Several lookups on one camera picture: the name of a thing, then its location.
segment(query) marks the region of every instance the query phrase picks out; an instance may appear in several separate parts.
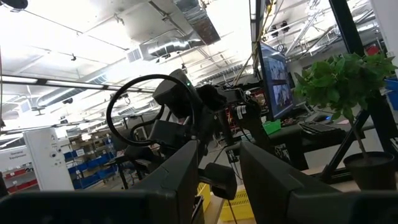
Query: black plant pot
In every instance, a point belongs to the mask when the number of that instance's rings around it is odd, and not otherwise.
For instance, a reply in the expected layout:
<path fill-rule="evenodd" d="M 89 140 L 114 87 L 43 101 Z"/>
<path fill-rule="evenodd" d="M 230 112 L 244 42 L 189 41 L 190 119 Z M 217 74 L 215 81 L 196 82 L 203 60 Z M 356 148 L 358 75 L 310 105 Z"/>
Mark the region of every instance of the black plant pot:
<path fill-rule="evenodd" d="M 344 165 L 351 172 L 361 190 L 397 190 L 394 156 L 386 152 L 367 152 L 366 162 L 362 153 L 348 156 Z"/>

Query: sign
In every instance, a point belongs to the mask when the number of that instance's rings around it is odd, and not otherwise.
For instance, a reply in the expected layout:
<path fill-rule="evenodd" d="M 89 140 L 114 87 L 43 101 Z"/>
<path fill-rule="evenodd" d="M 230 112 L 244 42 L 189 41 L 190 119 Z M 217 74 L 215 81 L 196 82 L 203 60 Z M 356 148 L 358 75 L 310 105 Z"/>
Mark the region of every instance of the sign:
<path fill-rule="evenodd" d="M 84 149 L 78 149 L 78 150 L 76 150 L 76 155 L 77 156 L 82 156 L 82 155 L 84 155 L 85 154 L 85 150 Z"/>
<path fill-rule="evenodd" d="M 32 158 L 26 146 L 0 151 L 0 171 L 16 169 L 17 166 L 30 162 L 32 162 Z"/>

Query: green object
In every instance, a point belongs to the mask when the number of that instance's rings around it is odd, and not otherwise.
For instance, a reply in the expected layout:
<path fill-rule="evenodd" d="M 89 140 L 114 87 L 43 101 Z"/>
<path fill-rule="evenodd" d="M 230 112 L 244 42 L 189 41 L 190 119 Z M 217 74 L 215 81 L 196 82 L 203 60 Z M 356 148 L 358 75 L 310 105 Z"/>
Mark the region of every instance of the green object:
<path fill-rule="evenodd" d="M 262 124 L 264 130 L 267 134 L 272 134 L 280 130 L 280 119 L 276 121 L 266 121 Z"/>

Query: red shelf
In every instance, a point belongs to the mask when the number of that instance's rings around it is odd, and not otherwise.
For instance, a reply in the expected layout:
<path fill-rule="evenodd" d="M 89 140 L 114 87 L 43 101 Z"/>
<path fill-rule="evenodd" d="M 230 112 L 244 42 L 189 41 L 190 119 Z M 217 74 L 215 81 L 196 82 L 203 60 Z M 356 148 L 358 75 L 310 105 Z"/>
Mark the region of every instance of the red shelf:
<path fill-rule="evenodd" d="M 26 183 L 20 184 L 20 185 L 15 185 L 15 186 L 9 187 L 7 190 L 10 194 L 13 194 L 20 190 L 25 190 L 25 189 L 34 187 L 36 185 L 37 185 L 37 179 L 34 179 L 34 180 L 28 181 Z"/>
<path fill-rule="evenodd" d="M 18 177 L 18 176 L 22 176 L 22 175 L 24 175 L 24 174 L 28 174 L 28 173 L 30 173 L 30 172 L 33 172 L 33 171 L 28 171 L 28 172 L 26 172 L 25 169 L 20 169 L 20 170 L 15 171 L 15 172 L 14 172 L 14 175 L 11 175 L 12 173 L 6 174 L 6 175 L 4 176 L 4 179 L 7 180 L 7 179 L 15 178 L 15 177 Z"/>

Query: air duct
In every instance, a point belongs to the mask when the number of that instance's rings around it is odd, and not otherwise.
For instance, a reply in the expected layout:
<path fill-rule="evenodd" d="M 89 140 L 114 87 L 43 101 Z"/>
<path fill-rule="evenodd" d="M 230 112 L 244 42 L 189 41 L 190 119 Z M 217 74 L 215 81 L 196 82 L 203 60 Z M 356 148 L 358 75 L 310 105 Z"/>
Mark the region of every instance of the air duct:
<path fill-rule="evenodd" d="M 195 32 L 183 35 L 180 31 L 174 29 L 153 38 L 139 46 L 136 50 L 136 59 L 152 60 L 157 57 L 163 57 L 173 52 L 181 52 L 189 50 L 193 47 L 203 46 L 205 43 L 201 41 Z"/>
<path fill-rule="evenodd" d="M 220 40 L 206 10 L 200 6 L 199 0 L 173 0 L 173 2 L 206 45 Z"/>

